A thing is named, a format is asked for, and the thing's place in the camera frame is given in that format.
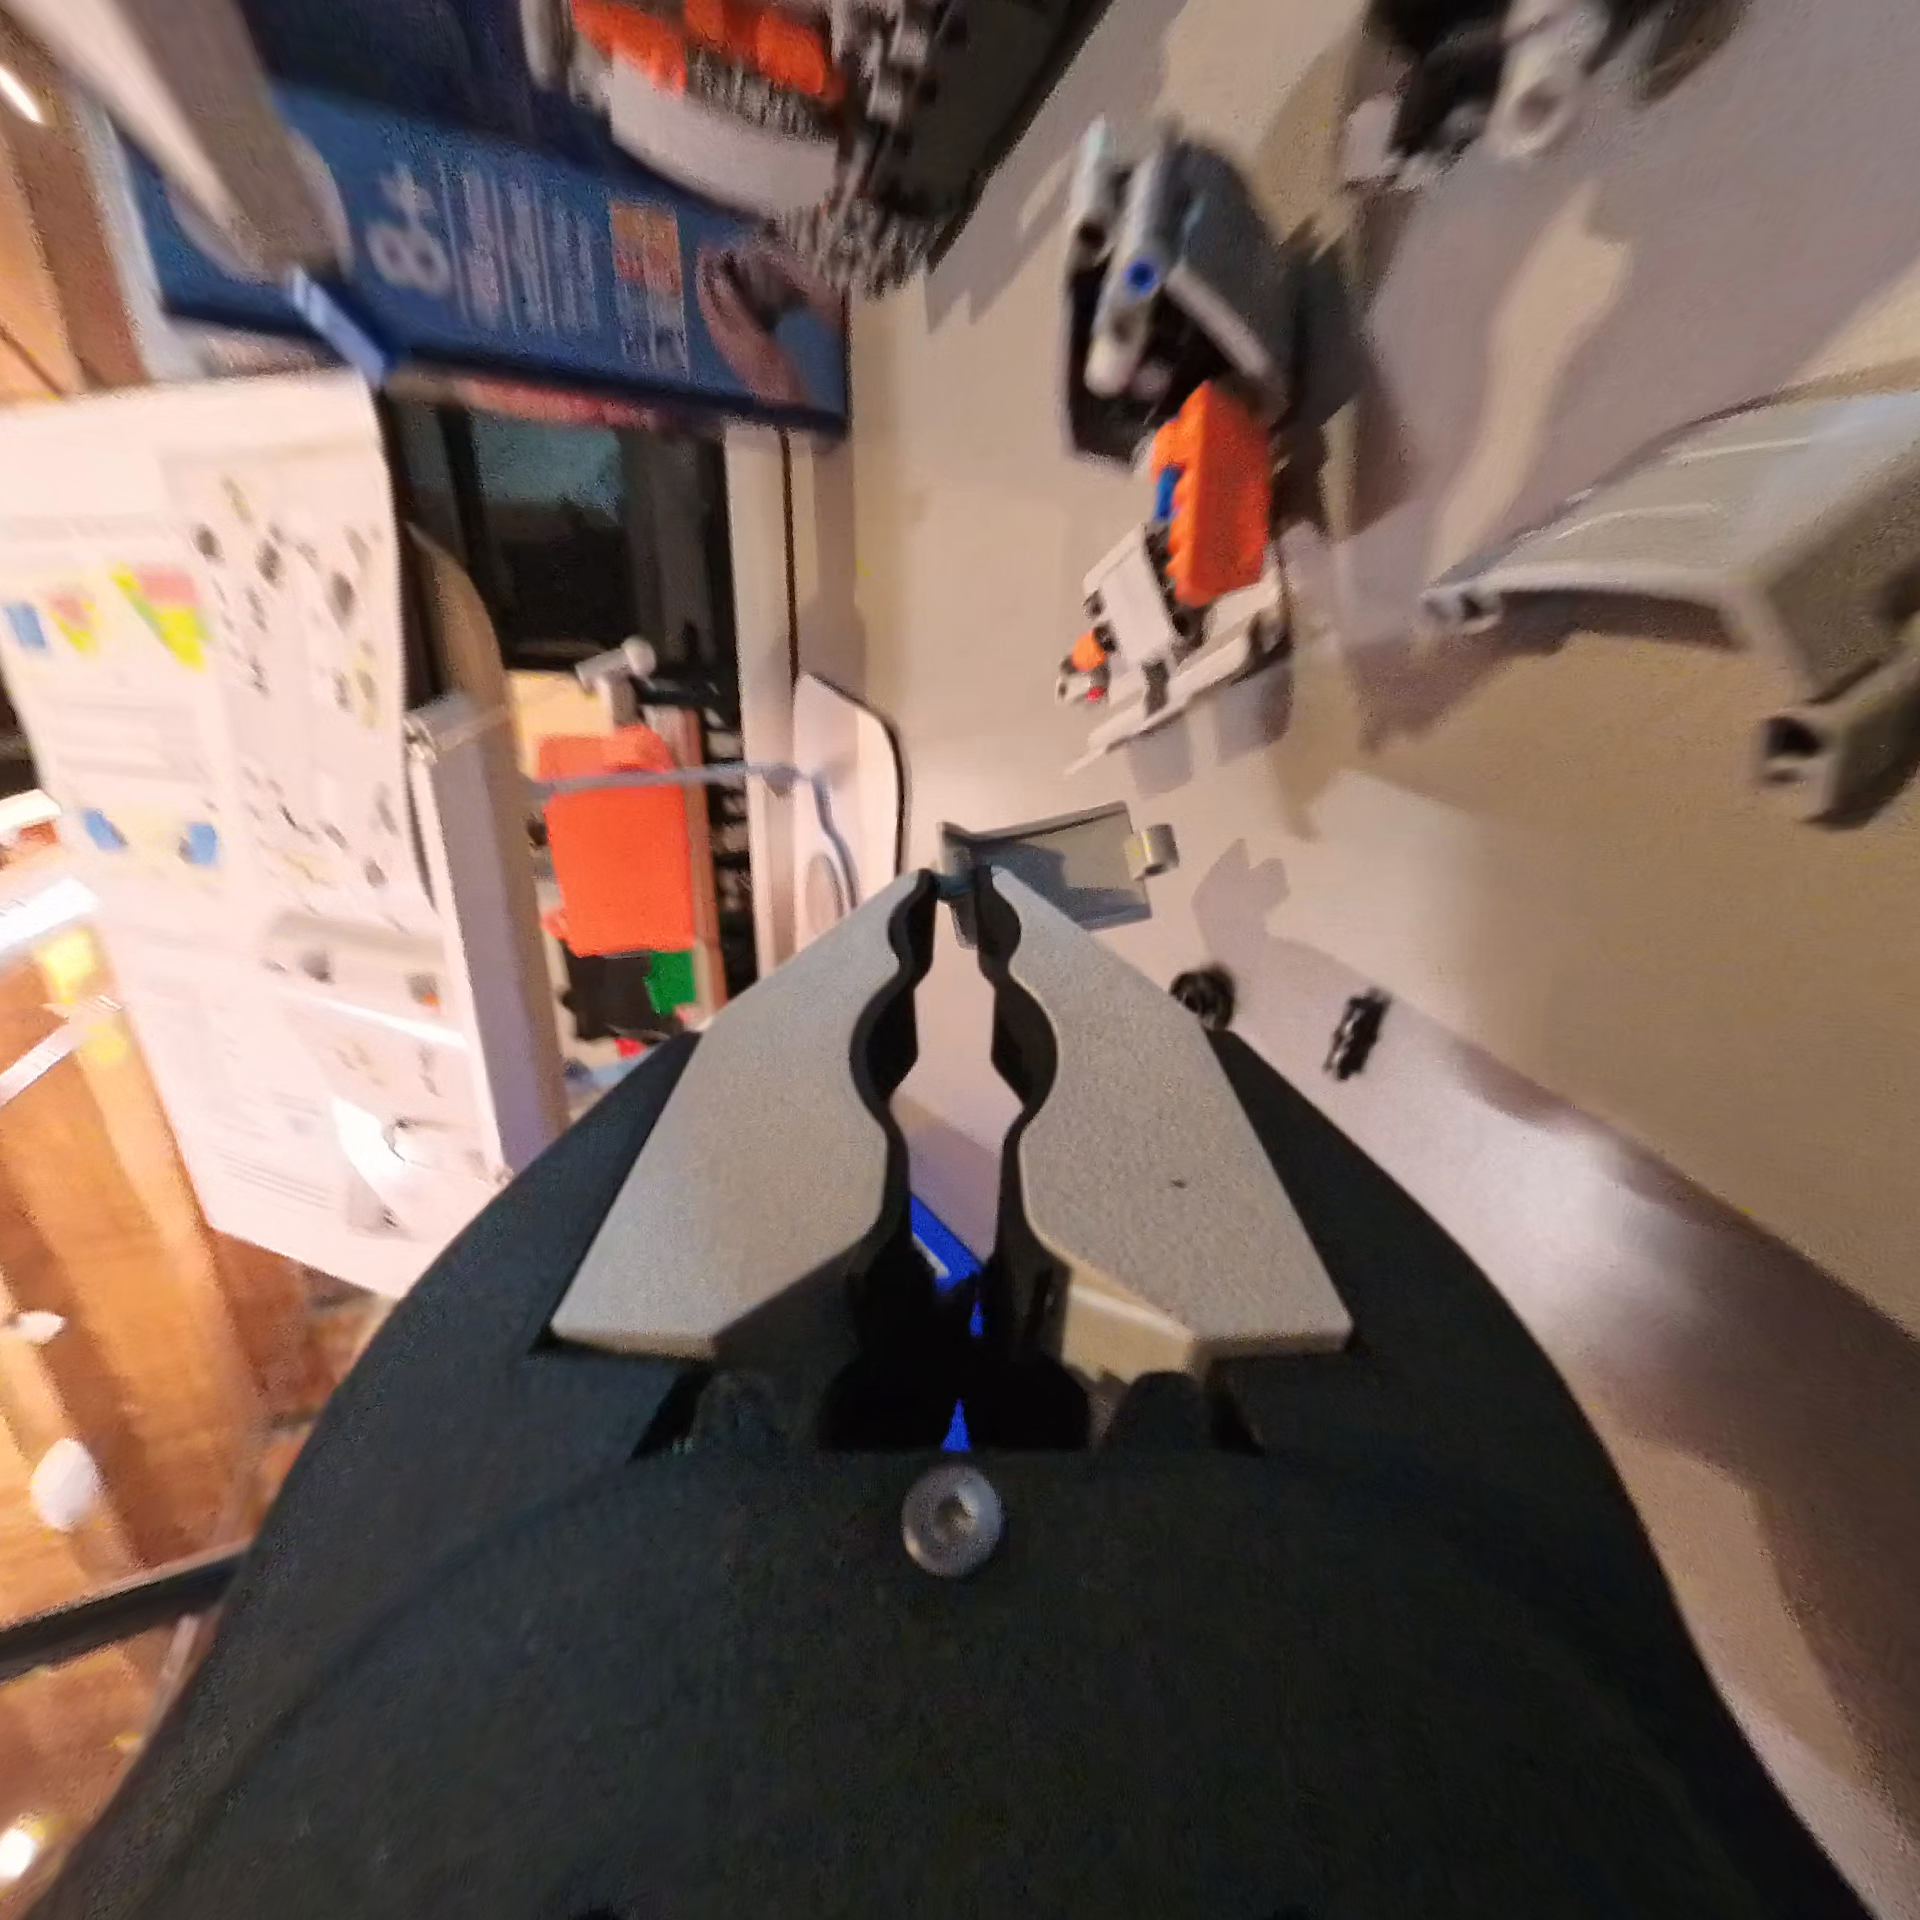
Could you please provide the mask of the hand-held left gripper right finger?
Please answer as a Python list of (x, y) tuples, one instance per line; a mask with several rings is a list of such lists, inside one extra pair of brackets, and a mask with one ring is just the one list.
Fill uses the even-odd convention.
[(1025, 878), (976, 878), (1003, 1142), (992, 1333), (1062, 1369), (1331, 1356), (1351, 1314), (1212, 1034)]

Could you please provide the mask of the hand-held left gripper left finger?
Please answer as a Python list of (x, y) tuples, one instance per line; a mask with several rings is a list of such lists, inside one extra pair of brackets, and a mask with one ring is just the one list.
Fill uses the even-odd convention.
[(891, 1094), (915, 1066), (937, 873), (906, 872), (692, 1040), (545, 1330), (741, 1366), (912, 1260)]

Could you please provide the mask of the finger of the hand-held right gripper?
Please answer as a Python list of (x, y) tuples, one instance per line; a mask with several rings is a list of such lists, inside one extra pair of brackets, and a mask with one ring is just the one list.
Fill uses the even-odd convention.
[(1693, 611), (1782, 680), (1758, 787), (1819, 830), (1915, 781), (1920, 393), (1790, 388), (1673, 425), (1423, 590), (1442, 636), (1525, 606)]

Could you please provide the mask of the grey curved panel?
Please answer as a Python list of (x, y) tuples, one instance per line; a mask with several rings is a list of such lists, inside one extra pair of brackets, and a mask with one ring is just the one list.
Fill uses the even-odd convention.
[(1125, 802), (1003, 830), (942, 822), (937, 849), (948, 878), (1010, 873), (1091, 933), (1145, 924), (1150, 887), (1181, 863), (1177, 835), (1138, 826)]

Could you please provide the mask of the grey orange brick assembly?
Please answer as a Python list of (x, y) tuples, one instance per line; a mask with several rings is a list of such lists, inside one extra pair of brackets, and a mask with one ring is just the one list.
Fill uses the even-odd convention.
[(1057, 705), (1091, 719), (1083, 770), (1279, 659), (1279, 431), (1297, 397), (1302, 256), (1230, 157), (1162, 127), (1083, 135), (1067, 256), (1067, 431), (1138, 473), (1135, 520), (1083, 575)]

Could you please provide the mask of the blue bin with white label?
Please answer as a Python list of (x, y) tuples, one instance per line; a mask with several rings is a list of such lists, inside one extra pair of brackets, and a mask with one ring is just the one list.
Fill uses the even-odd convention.
[(912, 1301), (903, 1325), (903, 1373), (925, 1404), (944, 1400), (942, 1453), (968, 1454), (984, 1442), (976, 1399), (988, 1356), (988, 1265), (922, 1195), (906, 1197), (906, 1239), (925, 1271), (925, 1295)]

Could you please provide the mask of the orange storage bin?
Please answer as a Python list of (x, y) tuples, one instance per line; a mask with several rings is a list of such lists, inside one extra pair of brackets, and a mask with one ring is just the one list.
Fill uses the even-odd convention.
[(652, 725), (537, 737), (534, 781), (558, 783), (541, 802), (545, 859), (558, 887), (554, 936), (574, 959), (682, 952), (702, 943), (687, 787), (593, 783), (589, 775), (674, 770)]

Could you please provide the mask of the white book stand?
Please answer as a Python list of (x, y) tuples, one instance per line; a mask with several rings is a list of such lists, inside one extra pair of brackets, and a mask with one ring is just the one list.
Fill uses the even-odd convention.
[[(534, 781), (537, 737), (652, 725), (657, 775), (687, 787), (702, 943), (682, 952), (574, 959), (554, 936), (558, 887)], [(702, 1034), (753, 979), (867, 904), (898, 872), (903, 775), (889, 725), (817, 675), (776, 697), (746, 737), (687, 705), (642, 705), (627, 664), (586, 685), (449, 692), (406, 720), (406, 775), (443, 959), (411, 960), (400, 1010), (416, 1078), (389, 1089), (367, 1174), (406, 1197), (477, 1202), (525, 1168), (646, 1049)]]

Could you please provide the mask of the white instruction booklet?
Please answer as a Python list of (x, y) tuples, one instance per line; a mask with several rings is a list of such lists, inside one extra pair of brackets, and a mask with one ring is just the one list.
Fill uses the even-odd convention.
[(0, 597), (5, 690), (206, 1222), (406, 1295), (500, 1149), (416, 816), (373, 393), (8, 408)]

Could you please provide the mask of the blue robot kit box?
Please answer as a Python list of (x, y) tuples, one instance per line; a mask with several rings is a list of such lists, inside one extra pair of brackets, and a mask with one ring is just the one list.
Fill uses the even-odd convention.
[(171, 318), (373, 373), (443, 369), (812, 435), (850, 425), (845, 307), (776, 236), (642, 170), (279, 85), (342, 273), (302, 311), (123, 142)]

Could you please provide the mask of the grey orange tracked toy robot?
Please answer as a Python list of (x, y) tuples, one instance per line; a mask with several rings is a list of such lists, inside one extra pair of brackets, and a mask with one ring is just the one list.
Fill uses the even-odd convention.
[(1104, 0), (529, 0), (523, 57), (642, 170), (839, 294), (942, 256)]

